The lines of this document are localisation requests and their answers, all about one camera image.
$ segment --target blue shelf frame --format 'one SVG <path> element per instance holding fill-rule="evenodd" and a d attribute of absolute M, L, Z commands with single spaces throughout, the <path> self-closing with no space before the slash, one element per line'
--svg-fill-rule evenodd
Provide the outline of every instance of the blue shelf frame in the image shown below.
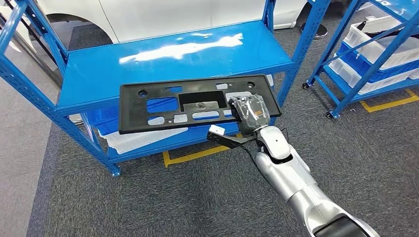
<path fill-rule="evenodd" d="M 335 102 L 336 107 L 332 111 L 327 113 L 329 118 L 338 118 L 339 113 L 350 103 L 358 102 L 361 100 L 369 99 L 375 96 L 387 94 L 396 90 L 400 90 L 403 88 L 411 87 L 414 85 L 419 84 L 419 80 L 411 80 L 406 79 L 405 81 L 366 93 L 366 94 L 358 94 L 358 92 L 364 87 L 364 85 L 368 82 L 368 80 L 374 75 L 376 71 L 380 69 L 380 67 L 387 61 L 387 59 L 397 50 L 397 48 L 403 44 L 407 38 L 411 35 L 414 35 L 418 32 L 418 25 L 419 25 L 419 3 L 411 0 L 387 0 L 385 4 L 382 4 L 380 1 L 369 0 L 372 4 L 379 7 L 381 10 L 386 12 L 387 14 L 393 16 L 394 18 L 398 19 L 401 24 L 389 29 L 374 38 L 359 44 L 358 46 L 351 48 L 350 50 L 345 51 L 344 53 L 332 57 L 329 59 L 334 47 L 338 43 L 340 37 L 343 34 L 344 29 L 349 24 L 350 19 L 352 18 L 353 14 L 356 12 L 365 0 L 353 0 L 349 8 L 347 9 L 342 21 L 340 22 L 338 28 L 335 31 L 335 34 L 332 36 L 331 41 L 329 42 L 326 50 L 323 52 L 322 57 L 320 58 L 319 63 L 317 64 L 315 70 L 313 71 L 310 79 L 307 81 L 307 85 L 303 85 L 303 88 L 306 86 L 311 87 L 315 81 L 319 83 L 319 85 L 324 89 L 324 91 L 330 96 L 330 98 Z M 329 62 L 340 58 L 354 50 L 357 50 L 360 47 L 363 47 L 370 42 L 373 42 L 381 37 L 397 31 L 399 29 L 403 29 L 397 35 L 397 37 L 393 40 L 393 42 L 387 47 L 387 49 L 381 54 L 381 56 L 373 63 L 370 68 L 363 74 L 362 78 L 359 82 L 353 87 L 350 88 L 349 85 L 336 73 L 334 73 L 328 66 Z M 344 94 L 344 98 L 339 100 L 336 95 L 326 86 L 326 84 L 321 80 L 319 75 L 321 73 L 325 73 L 333 83 L 339 88 L 339 90 Z"/>
<path fill-rule="evenodd" d="M 312 10 L 308 16 L 306 23 L 306 25 L 310 27 L 306 27 L 302 32 L 296 50 L 292 56 L 292 59 L 289 61 L 286 60 L 284 64 L 279 65 L 278 67 L 273 67 L 270 70 L 259 68 L 241 72 L 241 74 L 248 75 L 256 73 L 270 74 L 277 72 L 285 72 L 286 77 L 281 85 L 280 92 L 277 95 L 278 103 L 281 106 L 284 104 L 285 98 L 292 86 L 294 78 L 302 64 L 302 61 L 313 40 L 313 37 L 316 34 L 321 20 L 323 19 L 326 9 L 329 6 L 330 0 L 309 0 L 308 2 L 312 4 Z M 105 98 L 100 101 L 91 101 L 84 104 L 77 104 L 76 106 L 73 106 L 71 108 L 64 108 L 53 104 L 4 55 L 4 53 L 23 14 L 25 14 L 30 19 L 36 32 L 41 37 L 43 37 L 45 41 L 48 43 L 51 54 L 53 55 L 56 61 L 58 69 L 64 78 L 64 81 L 66 80 L 65 75 L 67 71 L 71 69 L 68 65 L 71 52 L 69 52 L 65 48 L 65 46 L 53 30 L 52 26 L 49 24 L 42 11 L 34 2 L 34 0 L 16 0 L 16 3 L 16 7 L 13 9 L 10 18 L 7 20 L 3 30 L 0 33 L 0 76 L 6 82 L 8 82 L 14 89 L 16 89 L 20 94 L 22 94 L 29 102 L 31 102 L 37 109 L 39 109 L 55 124 L 57 124 L 63 131 L 65 131 L 80 146 L 87 150 L 98 162 L 100 162 L 105 168 L 107 168 L 113 176 L 119 176 L 121 174 L 121 169 L 118 165 L 119 162 L 206 141 L 206 136 L 204 135 L 207 133 L 208 127 L 201 126 L 190 128 L 188 131 L 191 132 L 188 134 L 183 134 L 181 135 L 181 137 L 173 136 L 168 139 L 150 144 L 148 146 L 133 150 L 128 153 L 119 155 L 118 153 L 116 153 L 114 149 L 108 148 L 108 154 L 106 154 L 101 149 L 101 146 L 94 134 L 94 130 L 91 127 L 88 117 L 85 113 L 90 109 L 97 109 L 101 107 L 103 108 L 106 106 L 113 105 L 116 101 L 118 101 L 118 98 Z M 267 27 L 271 34 L 273 33 L 274 6 L 275 0 L 265 0 L 265 8 L 263 11 L 263 16 L 261 18 L 262 23 Z M 75 126 L 68 118 L 68 115 L 77 113 L 81 113 L 82 115 L 82 119 L 84 120 L 84 125 L 87 130 L 87 135 L 84 132 L 82 132 L 77 126 Z M 223 126 L 226 128 L 227 134 L 234 134 L 238 131 L 237 125 L 234 123 L 223 124 Z M 204 135 L 191 139 L 191 134 Z"/>

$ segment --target black license plate bracket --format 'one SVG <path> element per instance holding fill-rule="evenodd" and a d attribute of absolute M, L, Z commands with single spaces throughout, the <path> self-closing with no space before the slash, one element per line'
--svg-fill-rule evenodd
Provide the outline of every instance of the black license plate bracket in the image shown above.
<path fill-rule="evenodd" d="M 237 121 L 231 116 L 228 100 L 249 94 L 263 97 L 271 117 L 281 115 L 265 75 L 124 84 L 120 90 L 119 132 Z"/>

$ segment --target white plastic bin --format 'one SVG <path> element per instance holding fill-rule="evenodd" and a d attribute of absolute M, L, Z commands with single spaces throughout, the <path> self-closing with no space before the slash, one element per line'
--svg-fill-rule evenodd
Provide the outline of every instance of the white plastic bin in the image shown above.
<path fill-rule="evenodd" d="M 400 25 L 400 22 L 391 16 L 385 16 L 367 21 L 362 31 L 357 29 L 358 25 L 360 25 L 360 23 L 352 24 L 349 28 L 348 35 L 343 40 L 350 47 L 356 47 L 359 44 L 371 39 L 364 32 L 377 33 L 386 31 Z M 369 62 L 374 63 L 394 38 L 395 36 L 389 36 L 381 38 L 377 41 L 373 41 L 358 49 L 358 52 L 362 54 Z M 393 53 L 392 56 L 388 58 L 380 70 L 396 67 L 405 63 L 416 61 L 418 59 L 419 39 L 410 37 Z"/>
<path fill-rule="evenodd" d="M 99 132 L 99 136 L 105 138 L 108 142 L 108 145 L 117 150 L 118 154 L 123 154 L 135 150 L 137 148 L 147 146 L 154 142 L 163 140 L 165 138 L 174 136 L 186 130 L 188 130 L 187 127 L 168 129 L 163 131 L 138 132 L 122 135 L 119 134 L 119 132 L 114 132 L 104 136 L 102 136 L 102 134 L 100 134 Z"/>
<path fill-rule="evenodd" d="M 419 70 L 418 70 L 418 69 L 414 70 L 414 71 L 413 71 L 413 72 L 409 75 L 409 78 L 410 78 L 410 79 L 412 79 L 412 80 L 419 79 Z"/>
<path fill-rule="evenodd" d="M 352 67 L 350 67 L 347 63 L 345 63 L 340 58 L 333 60 L 329 64 L 329 67 L 336 74 L 338 74 L 342 79 L 344 79 L 345 82 L 347 82 L 351 88 L 353 88 L 356 85 L 356 83 L 358 83 L 359 80 L 361 79 L 361 76 Z M 395 75 L 395 76 L 392 76 L 383 80 L 379 80 L 377 82 L 373 82 L 373 83 L 367 82 L 364 85 L 364 87 L 361 88 L 358 94 L 362 95 L 362 94 L 371 92 L 373 90 L 378 90 L 383 87 L 401 82 L 405 80 L 414 71 L 416 71 L 416 69 L 405 72 L 405 73 L 401 73 L 401 74 L 398 74 L 398 75 Z"/>

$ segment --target shelf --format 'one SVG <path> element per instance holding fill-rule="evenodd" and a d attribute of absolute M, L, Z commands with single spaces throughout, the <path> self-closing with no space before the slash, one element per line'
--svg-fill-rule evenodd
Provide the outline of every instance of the shelf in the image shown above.
<path fill-rule="evenodd" d="M 323 71 L 329 76 L 329 78 L 335 83 L 335 85 L 339 88 L 339 90 L 346 96 L 349 94 L 349 92 L 352 90 L 352 88 L 348 85 L 345 80 L 343 80 L 338 74 L 336 74 L 328 65 L 325 65 L 323 67 Z M 352 100 L 351 103 L 366 100 L 372 97 L 376 97 L 379 95 L 387 94 L 396 90 L 400 90 L 403 88 L 411 87 L 414 85 L 419 85 L 419 79 L 412 80 L 412 79 L 406 79 L 401 82 L 398 82 L 393 85 L 386 86 L 384 88 L 371 91 L 369 93 L 365 94 L 356 94 Z"/>
<path fill-rule="evenodd" d="M 372 4 L 399 21 L 408 21 L 419 10 L 416 0 L 370 0 Z"/>
<path fill-rule="evenodd" d="M 226 135 L 233 135 L 239 132 L 236 122 L 224 123 L 223 125 L 218 124 L 218 126 L 225 128 Z M 109 147 L 108 156 L 111 162 L 115 163 L 206 142 L 209 128 L 209 125 L 190 127 L 185 132 L 123 154 L 118 154 L 115 149 Z"/>
<path fill-rule="evenodd" d="M 293 65 L 261 21 L 70 52 L 57 111 L 117 103 L 125 83 L 270 74 Z"/>

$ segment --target yellow floor marking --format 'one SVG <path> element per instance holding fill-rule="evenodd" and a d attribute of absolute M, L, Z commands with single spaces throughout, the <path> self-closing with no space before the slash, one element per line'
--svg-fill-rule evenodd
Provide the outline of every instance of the yellow floor marking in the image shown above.
<path fill-rule="evenodd" d="M 237 137 L 242 137 L 242 135 L 240 133 L 237 134 Z M 163 160 L 165 161 L 165 167 L 167 168 L 170 164 L 178 164 L 178 163 L 183 163 L 183 162 L 187 162 L 193 159 L 197 159 L 197 158 L 201 158 L 201 157 L 206 157 L 215 153 L 219 153 L 219 152 L 223 152 L 226 151 L 230 148 L 226 147 L 226 146 L 218 146 L 218 147 L 214 147 L 205 151 L 201 151 L 201 152 L 196 152 L 187 156 L 183 156 L 183 157 L 179 157 L 179 158 L 175 158 L 175 159 L 170 159 L 170 155 L 168 151 L 163 152 Z"/>
<path fill-rule="evenodd" d="M 385 110 L 385 109 L 388 109 L 388 108 L 396 107 L 396 106 L 399 106 L 399 105 L 404 105 L 404 104 L 419 100 L 419 96 L 414 94 L 411 90 L 406 89 L 406 92 L 410 95 L 409 98 L 402 99 L 402 100 L 396 100 L 396 101 L 385 103 L 385 104 L 382 104 L 382 105 L 376 105 L 376 106 L 371 106 L 370 107 L 369 105 L 367 105 L 367 103 L 365 101 L 360 101 L 360 103 L 361 103 L 362 106 L 364 106 L 364 108 L 368 111 L 368 113 L 372 113 L 372 112 L 375 112 L 375 111 L 378 111 L 378 110 Z"/>

